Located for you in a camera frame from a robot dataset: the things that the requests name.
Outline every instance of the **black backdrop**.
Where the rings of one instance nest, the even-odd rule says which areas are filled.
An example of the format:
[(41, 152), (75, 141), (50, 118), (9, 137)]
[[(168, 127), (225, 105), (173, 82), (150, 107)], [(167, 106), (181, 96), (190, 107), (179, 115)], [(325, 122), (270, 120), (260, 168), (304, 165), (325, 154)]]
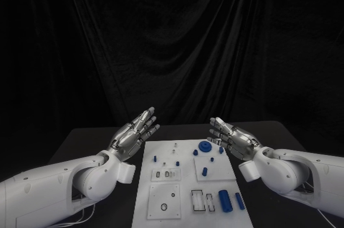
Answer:
[(70, 129), (277, 120), (342, 155), (338, 0), (0, 0), (1, 179)]

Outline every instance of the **white platform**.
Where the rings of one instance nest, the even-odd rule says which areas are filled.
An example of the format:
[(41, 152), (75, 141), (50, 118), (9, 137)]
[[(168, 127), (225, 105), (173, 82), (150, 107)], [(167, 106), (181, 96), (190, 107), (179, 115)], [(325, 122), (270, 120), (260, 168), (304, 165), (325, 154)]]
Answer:
[[(225, 152), (219, 154), (218, 146), (210, 144), (212, 150), (202, 152), (197, 149), (197, 144), (203, 140), (179, 140), (179, 141), (153, 141), (145, 142), (142, 162), (141, 162), (141, 174), (140, 183), (135, 197), (134, 217), (131, 228), (251, 228), (251, 220), (247, 210), (239, 210), (235, 193), (239, 192), (235, 176), (232, 173), (229, 160)], [(197, 150), (197, 156), (193, 156), (193, 150)], [(194, 158), (196, 163), (202, 166), (207, 166), (207, 178), (209, 180), (196, 180), (194, 170)], [(213, 162), (206, 164), (209, 158), (213, 157)], [(180, 180), (179, 181), (151, 181), (153, 169), (171, 169), (179, 168)], [(220, 168), (222, 172), (212, 173), (213, 168)], [(170, 186), (160, 186), (158, 193), (151, 193), (151, 186), (168, 184)], [(171, 192), (171, 185), (176, 187), (179, 192), (179, 202), (176, 192)], [(209, 212), (207, 204), (205, 212), (193, 212), (192, 207), (192, 190), (202, 190), (202, 200), (206, 204), (206, 194), (212, 195), (212, 204), (215, 211)], [(228, 213), (222, 212), (218, 191), (226, 190), (229, 194), (232, 211)], [(161, 211), (161, 204), (167, 205), (167, 209)]]

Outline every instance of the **table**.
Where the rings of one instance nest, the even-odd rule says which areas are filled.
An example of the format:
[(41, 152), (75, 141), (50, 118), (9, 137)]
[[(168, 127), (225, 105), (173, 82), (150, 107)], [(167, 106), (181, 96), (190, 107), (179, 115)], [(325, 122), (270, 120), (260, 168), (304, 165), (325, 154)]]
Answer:
[[(278, 122), (258, 121), (231, 124), (252, 133), (264, 146), (273, 149), (304, 151), (301, 145)], [(207, 132), (210, 128), (212, 126), (209, 124), (160, 126), (147, 141), (205, 139), (206, 137), (213, 137)], [(95, 155), (108, 146), (109, 139), (116, 130), (116, 127), (73, 129), (47, 164)], [(135, 165), (132, 183), (116, 183), (109, 196), (95, 205), (92, 218), (82, 223), (80, 227), (131, 227), (142, 150), (144, 145), (135, 155), (125, 161)], [(229, 155), (229, 161), (252, 226), (255, 228), (330, 227), (317, 211), (278, 196), (268, 190), (261, 179), (247, 183), (238, 170), (238, 164), (242, 163), (242, 161), (232, 155)], [(85, 217), (89, 213), (90, 208), (86, 208)], [(326, 213), (323, 214), (336, 228), (344, 227), (342, 218)], [(63, 222), (73, 222), (79, 217), (80, 214), (75, 214), (64, 219)]]

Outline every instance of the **blue cylinder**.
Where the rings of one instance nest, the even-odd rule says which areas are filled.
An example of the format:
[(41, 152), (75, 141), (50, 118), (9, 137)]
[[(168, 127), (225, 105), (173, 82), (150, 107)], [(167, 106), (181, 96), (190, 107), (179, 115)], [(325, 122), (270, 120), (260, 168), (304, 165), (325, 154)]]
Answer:
[(231, 212), (232, 211), (232, 206), (231, 206), (231, 200), (228, 196), (226, 190), (218, 191), (218, 197), (220, 201), (220, 207), (223, 212)]
[(236, 201), (238, 201), (239, 210), (244, 210), (245, 206), (244, 206), (244, 203), (242, 203), (241, 196), (239, 196), (238, 192), (235, 193), (235, 197), (236, 197)]
[(202, 175), (203, 175), (203, 176), (206, 176), (206, 172), (207, 172), (207, 168), (203, 167), (203, 168), (202, 168)]
[(202, 141), (199, 144), (197, 144), (197, 148), (202, 152), (209, 152), (210, 151), (210, 144), (207, 141)]

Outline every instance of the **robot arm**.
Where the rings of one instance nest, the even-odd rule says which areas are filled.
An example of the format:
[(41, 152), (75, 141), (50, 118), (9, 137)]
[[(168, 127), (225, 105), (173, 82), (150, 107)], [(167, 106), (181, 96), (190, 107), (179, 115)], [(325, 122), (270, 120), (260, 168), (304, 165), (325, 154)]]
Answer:
[[(249, 182), (261, 178), (265, 186), (280, 196), (344, 218), (344, 158), (293, 150), (264, 147), (242, 129), (210, 118), (219, 130), (209, 132), (220, 140), (207, 141), (226, 148), (245, 162), (239, 171)], [(306, 182), (309, 170), (313, 177), (313, 193), (294, 191)]]
[[(44, 228), (102, 200), (116, 181), (131, 183), (134, 165), (124, 163), (142, 141), (155, 117), (153, 107), (121, 127), (96, 155), (34, 168), (0, 183), (0, 227)], [(85, 197), (72, 198), (72, 186)]]

